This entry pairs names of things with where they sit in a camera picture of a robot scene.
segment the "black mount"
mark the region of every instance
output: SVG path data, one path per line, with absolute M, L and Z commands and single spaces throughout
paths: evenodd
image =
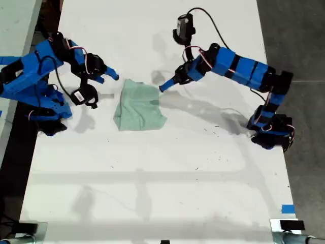
M 177 28 L 173 30 L 173 38 L 179 45 L 188 47 L 191 45 L 192 35 L 196 33 L 193 26 L 193 15 L 183 14 L 177 20 Z M 194 60 L 191 48 L 187 48 L 185 54 L 188 61 Z

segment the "black cable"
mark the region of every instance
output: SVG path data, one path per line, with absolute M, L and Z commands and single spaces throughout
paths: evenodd
M 264 97 L 262 97 L 260 94 L 258 94 L 256 91 L 254 91 L 252 88 L 250 88 L 250 91 L 251 91 L 252 93 L 255 93 L 256 95 L 258 95 L 260 98 L 262 98 L 264 102 L 266 101 L 266 100 L 264 99 Z
M 69 98 L 71 98 L 70 94 L 67 92 L 67 90 L 65 89 L 65 87 L 64 87 L 64 86 L 62 85 L 62 83 L 61 83 L 61 80 L 60 80 L 60 77 L 59 77 L 59 73 L 57 72 L 57 63 L 56 63 L 56 61 L 55 61 L 55 59 L 54 59 L 53 57 L 51 57 L 51 56 L 44 56 L 44 57 L 42 57 L 42 59 L 40 60 L 40 66 L 39 66 L 39 69 L 38 69 L 38 74 L 40 74 L 41 69 L 42 69 L 43 62 L 44 62 L 44 60 L 47 59 L 47 58 L 49 58 L 49 59 L 51 59 L 51 60 L 53 61 L 54 68 L 55 68 L 56 78 L 57 78 L 57 81 L 59 82 L 59 84 L 60 84 L 62 90 L 65 92 L 65 94 L 67 94 L 67 96 L 68 96 Z
M 49 85 L 53 85 L 53 86 L 55 86 L 55 87 L 56 87 L 56 91 L 58 91 L 58 90 L 59 90 L 59 87 L 57 87 L 57 85 L 56 85 L 56 84 L 49 84 Z
M 215 30 L 218 32 L 218 35 L 219 35 L 220 39 L 222 40 L 224 46 L 225 46 L 226 48 L 230 49 L 230 48 L 228 47 L 228 45 L 225 43 L 225 41 L 223 40 L 223 38 L 222 38 L 222 36 L 221 36 L 221 33 L 219 32 L 219 30 L 218 30 L 218 28 L 217 28 L 217 25 L 215 24 L 213 18 L 211 17 L 211 15 L 210 15 L 210 14 L 209 14 L 205 9 L 203 9 L 203 8 L 199 8 L 199 7 L 196 7 L 196 8 L 192 8 L 192 9 L 190 9 L 187 13 L 189 14 L 191 11 L 196 10 L 196 9 L 205 12 L 205 13 L 209 16 L 209 18 L 211 19 L 211 21 L 212 21 L 212 23 L 213 23 L 213 25 L 214 25 Z

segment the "white cable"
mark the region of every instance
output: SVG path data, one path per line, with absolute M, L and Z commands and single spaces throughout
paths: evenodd
M 67 46 L 68 46 L 69 50 L 71 50 L 71 49 L 82 49 L 82 50 L 85 51 L 85 67 L 86 67 L 86 72 L 87 72 L 87 74 L 90 74 L 90 72 L 88 71 L 88 67 L 87 67 L 87 55 L 88 55 L 87 50 L 84 47 L 80 47 L 80 46 L 70 47 L 70 44 L 69 44 L 69 41 L 68 41 L 67 38 L 66 38 L 66 42 L 67 42 Z

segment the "blue tape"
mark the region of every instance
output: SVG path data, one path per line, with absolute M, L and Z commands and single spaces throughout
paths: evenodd
M 295 214 L 295 206 L 294 205 L 282 205 L 281 212 L 283 214 Z

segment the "blue arm segment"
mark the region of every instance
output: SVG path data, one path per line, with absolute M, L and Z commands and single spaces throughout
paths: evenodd
M 14 56 L 0 56 L 0 65 L 9 65 L 17 60 L 19 60 L 21 57 L 14 57 Z
M 175 85 L 174 80 L 170 79 L 170 80 L 166 81 L 163 85 L 161 85 L 159 87 L 159 89 L 163 93 L 164 91 L 166 91 L 168 88 L 172 87 L 173 85 Z

